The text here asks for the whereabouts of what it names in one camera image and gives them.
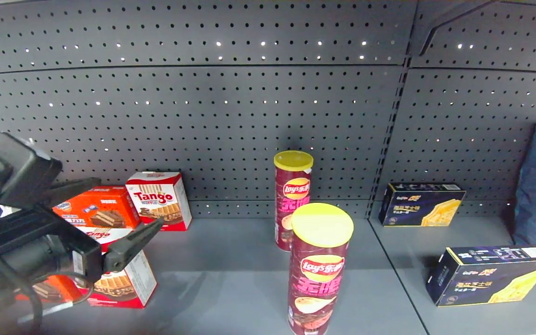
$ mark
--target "pegboard wall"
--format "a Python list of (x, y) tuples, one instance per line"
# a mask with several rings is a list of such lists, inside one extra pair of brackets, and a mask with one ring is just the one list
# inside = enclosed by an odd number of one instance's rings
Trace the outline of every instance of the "pegboard wall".
[(415, 2), (38, 1), (0, 6), (0, 72), (402, 64)]
[[(426, 25), (417, 13), (415, 25)], [(440, 26), (414, 67), (536, 71), (536, 6), (493, 2)]]
[[(474, 6), (449, 7), (436, 15)], [(0, 131), (62, 159), (61, 180), (180, 169), (198, 217), (272, 216), (272, 157), (287, 149), (314, 155), (314, 199), (355, 215), (386, 182), (442, 180), (468, 190), (461, 214), (496, 215), (536, 123), (536, 6), (426, 8), (0, 6)]]
[(411, 69), (380, 189), (454, 181), (469, 200), (510, 199), (535, 123), (536, 73)]
[(398, 66), (125, 67), (0, 75), (0, 131), (64, 163), (62, 180), (122, 184), (183, 170), (196, 199), (274, 197), (274, 155), (314, 155), (316, 199), (371, 187)]

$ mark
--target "gray shelf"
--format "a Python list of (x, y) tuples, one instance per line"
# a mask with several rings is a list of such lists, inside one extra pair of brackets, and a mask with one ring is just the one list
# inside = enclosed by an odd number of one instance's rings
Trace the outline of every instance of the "gray shelf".
[[(274, 245), (273, 224), (196, 219), (187, 232), (159, 233), (145, 249), (158, 281), (145, 309), (77, 305), (45, 316), (43, 331), (289, 334), (289, 254)], [(355, 219), (345, 269), (329, 333), (425, 334), (366, 219)]]
[(499, 218), (459, 217), (449, 227), (383, 227), (370, 219), (375, 233), (430, 335), (536, 335), (536, 286), (519, 302), (438, 308), (425, 281), (446, 246), (512, 244)]

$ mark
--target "yellow lid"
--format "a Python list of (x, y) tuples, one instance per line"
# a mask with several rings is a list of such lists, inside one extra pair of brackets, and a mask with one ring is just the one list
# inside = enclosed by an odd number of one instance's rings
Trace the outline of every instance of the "yellow lid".
[(310, 203), (293, 212), (293, 231), (304, 242), (320, 248), (335, 248), (353, 235), (353, 220), (344, 210), (325, 203)]
[(313, 157), (303, 151), (283, 151), (274, 156), (274, 165), (277, 168), (286, 171), (303, 171), (309, 169), (313, 165)]

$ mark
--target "lay's logo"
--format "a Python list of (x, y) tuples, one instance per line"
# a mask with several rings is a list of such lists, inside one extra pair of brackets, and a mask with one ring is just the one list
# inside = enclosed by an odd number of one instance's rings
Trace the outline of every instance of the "lay's logo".
[(310, 181), (307, 178), (289, 180), (283, 187), (285, 197), (293, 200), (303, 199), (309, 194)]
[(72, 210), (72, 204), (69, 201), (62, 202), (55, 207), (63, 210), (64, 212), (70, 212), (70, 210)]
[(340, 274), (345, 259), (338, 255), (311, 255), (301, 261), (301, 271), (316, 282), (329, 282)]

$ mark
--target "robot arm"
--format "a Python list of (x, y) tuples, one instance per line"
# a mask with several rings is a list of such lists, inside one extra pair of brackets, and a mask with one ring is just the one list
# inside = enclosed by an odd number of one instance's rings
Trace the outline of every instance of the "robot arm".
[(121, 271), (162, 227), (162, 220), (141, 227), (101, 256), (98, 242), (51, 210), (101, 181), (86, 178), (53, 185), (61, 167), (61, 161), (32, 143), (0, 133), (0, 204), (21, 208), (0, 218), (0, 309), (12, 305), (20, 290), (34, 309), (32, 331), (42, 318), (33, 284), (49, 275), (68, 274), (92, 286), (104, 272)]

